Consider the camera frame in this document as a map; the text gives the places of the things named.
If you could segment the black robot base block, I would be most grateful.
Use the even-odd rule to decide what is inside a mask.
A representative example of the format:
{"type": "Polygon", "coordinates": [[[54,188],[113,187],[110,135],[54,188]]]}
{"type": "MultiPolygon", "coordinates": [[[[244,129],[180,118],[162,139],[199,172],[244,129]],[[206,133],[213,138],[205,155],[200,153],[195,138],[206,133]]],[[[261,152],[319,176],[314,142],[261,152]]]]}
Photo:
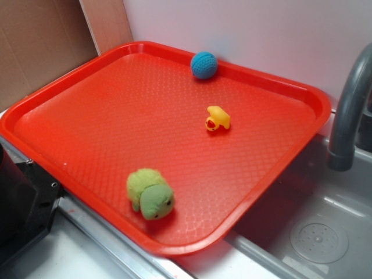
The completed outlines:
{"type": "Polygon", "coordinates": [[[59,196],[57,179],[1,147],[1,266],[49,234],[59,196]]]}

